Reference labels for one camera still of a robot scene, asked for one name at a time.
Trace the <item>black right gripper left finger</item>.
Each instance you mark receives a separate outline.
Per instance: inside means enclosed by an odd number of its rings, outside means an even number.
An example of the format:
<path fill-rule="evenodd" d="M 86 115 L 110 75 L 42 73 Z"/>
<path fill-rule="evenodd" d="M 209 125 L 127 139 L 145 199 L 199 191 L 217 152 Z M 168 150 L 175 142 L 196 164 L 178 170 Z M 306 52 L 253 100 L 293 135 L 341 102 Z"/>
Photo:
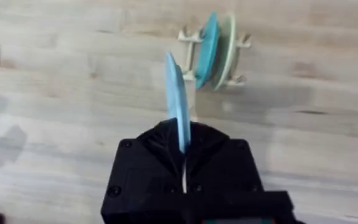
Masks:
<path fill-rule="evenodd" d="M 175 118 L 121 140 L 101 206 L 103 221 L 185 223 L 180 209 L 183 163 Z"/>

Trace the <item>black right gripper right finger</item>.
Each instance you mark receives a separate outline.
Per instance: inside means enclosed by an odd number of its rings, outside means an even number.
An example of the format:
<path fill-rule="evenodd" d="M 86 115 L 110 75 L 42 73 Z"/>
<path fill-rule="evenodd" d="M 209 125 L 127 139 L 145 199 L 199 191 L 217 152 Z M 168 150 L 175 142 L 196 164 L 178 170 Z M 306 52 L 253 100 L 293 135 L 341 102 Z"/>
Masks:
<path fill-rule="evenodd" d="M 191 123 L 186 152 L 187 193 L 205 215 L 289 215 L 285 191 L 263 188 L 248 141 Z"/>

